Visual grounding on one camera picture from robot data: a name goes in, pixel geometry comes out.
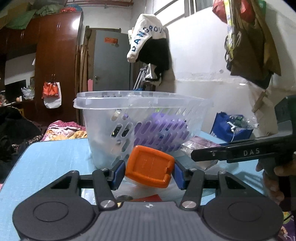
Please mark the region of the right hand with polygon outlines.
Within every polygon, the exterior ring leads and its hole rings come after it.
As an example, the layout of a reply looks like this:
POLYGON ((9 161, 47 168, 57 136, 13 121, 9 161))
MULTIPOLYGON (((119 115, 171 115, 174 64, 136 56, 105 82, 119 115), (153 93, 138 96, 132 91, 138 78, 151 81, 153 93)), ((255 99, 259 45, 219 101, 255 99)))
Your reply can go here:
MULTIPOLYGON (((277 176, 295 176, 295 154, 293 154, 293 162, 287 166, 277 166, 274 168, 277 176)), ((285 196, 280 191, 278 181, 269 178, 266 171, 263 172, 263 184, 267 190, 267 194, 276 204, 280 204, 285 196)))

